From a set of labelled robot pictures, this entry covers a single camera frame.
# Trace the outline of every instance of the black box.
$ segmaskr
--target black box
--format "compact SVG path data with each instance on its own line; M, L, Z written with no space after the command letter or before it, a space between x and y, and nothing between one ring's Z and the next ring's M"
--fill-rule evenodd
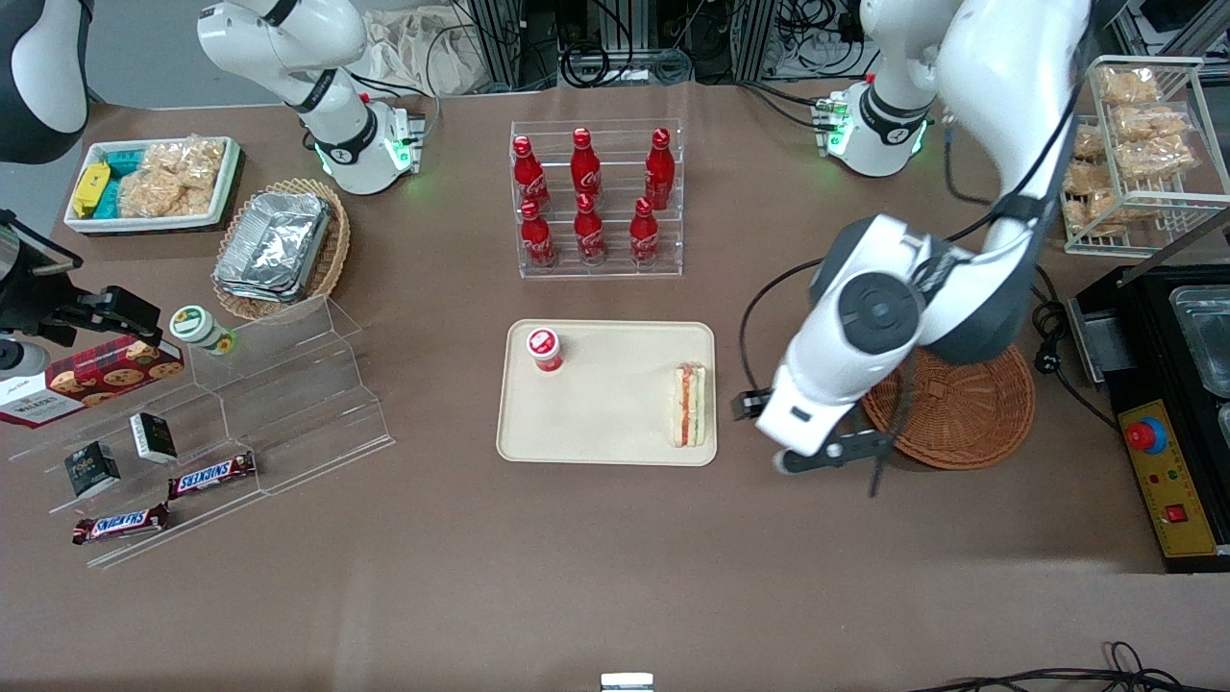
M133 427L133 440L137 441L138 457L160 465L175 461L175 441L171 440L171 427L164 419L153 414L140 413L129 419L129 423Z
M111 447L102 442L91 442L82 450L73 452L64 460L64 468L73 482L73 492L77 498L90 498L119 483L119 470L111 456Z

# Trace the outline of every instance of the round wicker basket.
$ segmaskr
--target round wicker basket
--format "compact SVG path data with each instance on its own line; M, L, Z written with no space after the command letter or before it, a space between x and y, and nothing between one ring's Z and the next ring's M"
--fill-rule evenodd
M950 366L919 350L909 423L897 449L940 470L994 466L1025 442L1033 425L1034 391L1016 345L985 364ZM884 431L902 387L902 370L863 397L867 418Z
M274 182L261 192L289 192L292 194L310 192L328 200L333 213L330 215L328 226L325 230L327 235L325 236L325 241L321 243L320 253L316 254L316 265L312 267L311 278L308 281L308 293L304 297L328 295L332 293L333 286L337 285L337 279L342 275L342 264L346 263L346 253L351 248L351 221L346 216L346 209L342 208L342 200L337 197L337 193L321 182L303 178ZM223 235L221 246L218 248L219 258L223 256L223 252L226 251L226 246L230 245L240 216L244 215L244 211L247 210L255 198L256 194L250 197L247 202L244 202L244 205L235 211L235 215L231 216L231 221L226 226L226 234ZM228 312L248 320L272 315L273 312L293 304L276 302L273 300L256 300L253 297L240 297L239 295L226 293L216 284L214 285L214 293L218 295L218 300L223 304L223 307L226 307Z

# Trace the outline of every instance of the brown tabletop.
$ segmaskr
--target brown tabletop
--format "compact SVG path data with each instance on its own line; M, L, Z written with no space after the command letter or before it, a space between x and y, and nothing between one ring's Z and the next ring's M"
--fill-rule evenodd
M661 114L686 118L684 275L523 281L509 122ZM192 132L242 144L241 198L322 177L285 107L102 107L86 140ZM994 192L970 139L956 162L967 191ZM745 388L736 331L756 288L861 216L936 232L977 218L941 175L940 136L899 175L861 178L732 87L446 101L421 175L343 195L354 243L335 297L367 329L360 369L397 445L111 570L87 570L48 517L42 470L0 463L0 688L584 690L647 670L668 692L887 691L1102 666L1113 639L1184 682L1230 685L1230 578L1159 574L1117 436L1053 380L1036 376L1037 420L1012 458L889 468L875 501L870 463L787 478L769 439L724 417L717 458L699 470L496 454L513 321L704 321L724 406ZM212 304L216 234L57 235L86 254L79 285ZM1052 246L1043 264L1069 295L1113 262ZM806 315L804 285L754 317L763 380ZM1020 344L1032 359L1033 334Z

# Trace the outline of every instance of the robotic arm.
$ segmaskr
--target robotic arm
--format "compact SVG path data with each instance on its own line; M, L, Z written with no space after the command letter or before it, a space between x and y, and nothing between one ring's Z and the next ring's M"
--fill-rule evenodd
M915 345L963 365L998 356L1016 337L1055 218L1057 171L1070 155L1060 143L1070 141L1071 59L1089 1L863 0L862 16L888 60L850 100L846 162L879 175L904 165L916 135L909 123L937 90L990 154L1002 195L977 254L883 214L838 235L756 423L808 458L840 451L836 424Z
M0 0L0 161L53 161L81 136L92 10L93 0ZM157 307L117 285L97 294L73 285L68 272L80 265L81 257L0 209L0 333L71 345L76 328L89 328L161 342Z
M367 48L363 17L348 0L219 2L200 11L197 37L215 65L299 113L342 189L380 192L411 168L406 111L364 102L339 71Z

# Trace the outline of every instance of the red cookie box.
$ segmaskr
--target red cookie box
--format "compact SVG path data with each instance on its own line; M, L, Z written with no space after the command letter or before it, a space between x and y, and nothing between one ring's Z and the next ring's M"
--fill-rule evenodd
M41 428L181 372L175 345L155 349L122 336L57 361L43 375L0 382L0 422Z

